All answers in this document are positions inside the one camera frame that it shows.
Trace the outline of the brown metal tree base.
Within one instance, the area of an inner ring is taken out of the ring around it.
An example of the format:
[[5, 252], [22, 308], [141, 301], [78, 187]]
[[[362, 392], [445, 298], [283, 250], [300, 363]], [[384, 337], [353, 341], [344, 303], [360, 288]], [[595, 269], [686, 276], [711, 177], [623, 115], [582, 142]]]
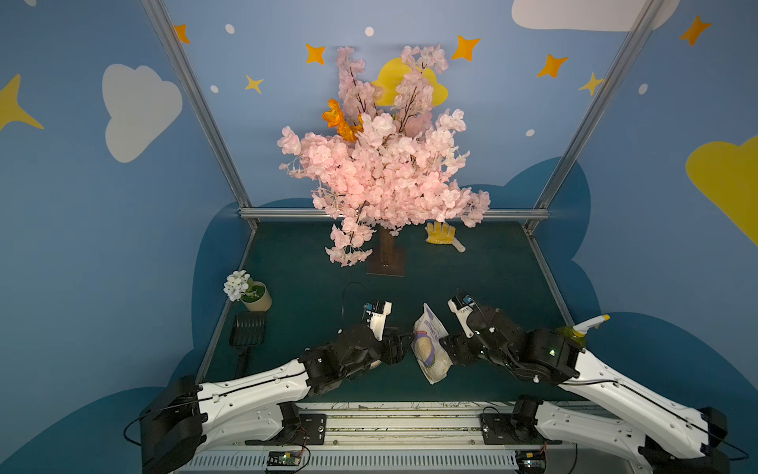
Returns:
[[366, 260], [367, 274], [402, 278], [406, 274], [407, 251], [402, 247], [373, 250]]

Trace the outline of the white flowers in pot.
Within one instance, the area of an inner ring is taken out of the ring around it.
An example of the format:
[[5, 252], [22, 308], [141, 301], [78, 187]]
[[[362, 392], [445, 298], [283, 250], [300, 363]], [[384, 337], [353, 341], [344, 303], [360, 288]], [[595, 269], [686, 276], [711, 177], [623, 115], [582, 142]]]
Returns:
[[235, 271], [226, 277], [223, 291], [231, 302], [240, 301], [251, 312], [267, 312], [272, 296], [263, 282], [257, 282], [246, 271]]

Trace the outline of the aluminium frame post right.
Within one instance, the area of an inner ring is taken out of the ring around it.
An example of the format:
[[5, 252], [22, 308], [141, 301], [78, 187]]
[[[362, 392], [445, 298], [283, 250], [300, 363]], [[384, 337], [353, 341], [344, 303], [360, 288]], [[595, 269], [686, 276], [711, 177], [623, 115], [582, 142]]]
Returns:
[[584, 151], [596, 126], [600, 123], [623, 80], [645, 47], [645, 43], [655, 29], [653, 24], [664, 5], [665, 1], [663, 0], [651, 0], [643, 5], [631, 30], [627, 33], [627, 37], [625, 37], [614, 57], [606, 73], [605, 81], [600, 85], [600, 91], [595, 93], [578, 129], [568, 144], [568, 148], [538, 197], [534, 207], [535, 211], [546, 211], [546, 213], [549, 211], [550, 205], [568, 178], [572, 167], [580, 158], [580, 154]]

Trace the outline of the pink cherry blossom tree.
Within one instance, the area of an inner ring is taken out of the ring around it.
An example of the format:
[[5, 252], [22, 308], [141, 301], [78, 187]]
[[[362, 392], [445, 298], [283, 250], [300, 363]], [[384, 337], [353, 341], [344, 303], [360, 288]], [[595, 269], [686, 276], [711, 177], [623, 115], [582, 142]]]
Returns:
[[391, 236], [409, 225], [460, 219], [474, 227], [489, 209], [488, 193], [461, 187], [455, 174], [465, 167], [467, 154], [455, 143], [467, 126], [462, 110], [432, 114], [432, 83], [426, 71], [446, 71], [448, 61], [440, 45], [404, 47], [407, 67], [388, 111], [378, 105], [381, 91], [360, 80], [362, 60], [351, 47], [338, 50], [339, 96], [335, 98], [351, 124], [363, 119], [355, 142], [334, 134], [308, 132], [298, 136], [284, 128], [278, 147], [291, 161], [282, 170], [296, 179], [310, 179], [315, 209], [333, 215], [331, 262], [343, 267], [362, 263], [365, 249], [377, 229]]

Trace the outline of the aluminium frame post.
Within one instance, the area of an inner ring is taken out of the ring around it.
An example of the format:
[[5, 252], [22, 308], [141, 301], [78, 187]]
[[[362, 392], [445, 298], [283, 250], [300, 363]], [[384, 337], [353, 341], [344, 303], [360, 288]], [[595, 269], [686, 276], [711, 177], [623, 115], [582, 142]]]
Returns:
[[[142, 0], [141, 4], [153, 26], [155, 33], [163, 45], [163, 49], [178, 75], [180, 83], [187, 94], [195, 116], [203, 129], [203, 133], [210, 145], [220, 168], [226, 178], [226, 181], [234, 195], [238, 205], [238, 213], [241, 215], [245, 209], [252, 207], [249, 195], [245, 189], [239, 171], [234, 160], [226, 146], [220, 129], [213, 118], [201, 85], [195, 76], [195, 71], [191, 67], [189, 57], [187, 56], [182, 42], [179, 39], [174, 25], [171, 21], [168, 9], [163, 1], [159, 0]], [[242, 217], [251, 227], [253, 232], [258, 230], [258, 221], [251, 217]]]
[[645, 47], [645, 43], [655, 29], [653, 24], [664, 5], [665, 1], [663, 0], [651, 0], [643, 5], [631, 30], [627, 33], [627, 37], [625, 37], [614, 57], [606, 73], [605, 81], [600, 85], [600, 91], [595, 93], [578, 129], [568, 144], [568, 148], [538, 197], [534, 207], [535, 211], [546, 211], [546, 213], [549, 211], [550, 205], [568, 178], [572, 167], [580, 158], [580, 154], [584, 151], [596, 126], [600, 123], [623, 80]]

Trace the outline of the yellow green spray bottle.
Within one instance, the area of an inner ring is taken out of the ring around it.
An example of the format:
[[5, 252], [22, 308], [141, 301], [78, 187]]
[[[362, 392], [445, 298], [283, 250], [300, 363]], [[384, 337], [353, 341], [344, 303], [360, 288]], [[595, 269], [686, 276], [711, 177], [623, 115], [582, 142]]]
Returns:
[[586, 336], [590, 329], [597, 329], [604, 322], [608, 321], [610, 316], [602, 314], [580, 322], [574, 326], [564, 326], [556, 330], [563, 337], [576, 342], [580, 347], [586, 347]]

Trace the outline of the aluminium frame post left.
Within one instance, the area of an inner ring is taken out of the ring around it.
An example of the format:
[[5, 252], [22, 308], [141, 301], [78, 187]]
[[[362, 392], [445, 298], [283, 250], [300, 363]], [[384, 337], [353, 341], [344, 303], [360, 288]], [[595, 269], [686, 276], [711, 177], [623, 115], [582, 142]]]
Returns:
[[[178, 75], [180, 83], [187, 94], [195, 116], [203, 129], [203, 133], [210, 145], [220, 168], [226, 178], [226, 181], [234, 195], [238, 205], [238, 213], [241, 215], [245, 209], [252, 207], [249, 195], [245, 189], [239, 171], [234, 160], [226, 146], [220, 129], [213, 118], [201, 85], [195, 76], [195, 71], [191, 67], [189, 57], [187, 56], [182, 42], [179, 39], [174, 25], [171, 21], [168, 9], [163, 1], [159, 0], [142, 0], [141, 4], [153, 26], [155, 33], [163, 45], [163, 49]], [[258, 221], [251, 217], [242, 217], [251, 227], [253, 232], [258, 230]]]

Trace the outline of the white purple oats bag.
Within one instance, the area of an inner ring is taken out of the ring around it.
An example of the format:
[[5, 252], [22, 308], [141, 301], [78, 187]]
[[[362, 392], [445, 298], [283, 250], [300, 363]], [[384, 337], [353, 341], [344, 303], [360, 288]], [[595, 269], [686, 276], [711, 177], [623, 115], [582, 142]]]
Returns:
[[426, 380], [434, 385], [442, 381], [452, 367], [452, 360], [440, 340], [448, 336], [444, 325], [427, 303], [414, 323], [412, 349]]

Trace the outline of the aluminium frame rail back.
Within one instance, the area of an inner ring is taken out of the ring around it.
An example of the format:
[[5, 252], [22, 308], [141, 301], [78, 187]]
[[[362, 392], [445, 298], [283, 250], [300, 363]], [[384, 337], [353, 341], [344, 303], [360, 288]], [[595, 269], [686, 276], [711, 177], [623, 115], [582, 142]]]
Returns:
[[[241, 207], [240, 217], [252, 219], [279, 220], [333, 220], [333, 215], [320, 209], [280, 209], [279, 207]], [[490, 209], [483, 214], [483, 219], [499, 221], [542, 221], [549, 218], [547, 209]]]

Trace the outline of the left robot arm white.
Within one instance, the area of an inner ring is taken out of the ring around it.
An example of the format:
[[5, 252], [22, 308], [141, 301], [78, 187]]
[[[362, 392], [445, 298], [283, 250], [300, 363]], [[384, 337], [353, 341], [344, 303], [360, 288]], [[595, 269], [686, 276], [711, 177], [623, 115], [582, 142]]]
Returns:
[[290, 444], [301, 429], [298, 402], [333, 391], [373, 367], [400, 363], [413, 339], [396, 328], [377, 337], [368, 325], [358, 324], [270, 371], [217, 383], [181, 377], [139, 415], [141, 470], [171, 473], [217, 446]]

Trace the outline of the yellow dotted work glove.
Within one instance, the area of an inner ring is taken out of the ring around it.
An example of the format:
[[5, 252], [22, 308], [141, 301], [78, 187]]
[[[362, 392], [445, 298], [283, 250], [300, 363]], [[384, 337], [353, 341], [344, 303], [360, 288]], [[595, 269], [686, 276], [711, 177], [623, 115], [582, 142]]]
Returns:
[[451, 245], [459, 253], [464, 253], [466, 247], [455, 237], [455, 228], [446, 222], [426, 223], [426, 243], [433, 245]]

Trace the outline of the black plastic scoop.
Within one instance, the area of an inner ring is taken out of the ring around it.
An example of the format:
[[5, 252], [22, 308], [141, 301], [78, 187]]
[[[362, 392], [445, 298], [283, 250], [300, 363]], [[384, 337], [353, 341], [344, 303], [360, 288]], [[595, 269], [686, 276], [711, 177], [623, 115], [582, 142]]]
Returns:
[[266, 335], [266, 312], [247, 311], [235, 316], [229, 345], [237, 351], [234, 378], [242, 378], [247, 371], [252, 349], [262, 345]]

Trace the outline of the orange butterfly decoration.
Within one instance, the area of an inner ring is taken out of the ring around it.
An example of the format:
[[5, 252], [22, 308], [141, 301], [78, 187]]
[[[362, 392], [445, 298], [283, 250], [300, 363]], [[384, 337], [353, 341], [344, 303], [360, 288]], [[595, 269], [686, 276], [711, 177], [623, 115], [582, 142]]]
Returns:
[[345, 118], [339, 102], [335, 99], [330, 99], [328, 106], [329, 110], [322, 114], [322, 119], [327, 123], [327, 126], [334, 128], [345, 141], [355, 142], [358, 134], [363, 132], [363, 119], [358, 117], [358, 123], [351, 124]]

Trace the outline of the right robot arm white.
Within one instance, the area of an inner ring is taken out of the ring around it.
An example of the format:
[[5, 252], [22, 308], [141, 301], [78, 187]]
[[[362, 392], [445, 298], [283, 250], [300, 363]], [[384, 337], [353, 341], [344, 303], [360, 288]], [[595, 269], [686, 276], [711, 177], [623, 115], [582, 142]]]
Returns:
[[612, 369], [586, 349], [582, 339], [607, 321], [602, 315], [561, 330], [525, 331], [501, 310], [470, 296], [448, 302], [462, 331], [440, 344], [454, 365], [486, 361], [515, 378], [549, 384], [607, 411], [600, 417], [523, 395], [505, 421], [517, 440], [571, 442], [625, 459], [649, 473], [728, 473], [719, 450], [728, 419], [706, 407], [678, 404]]

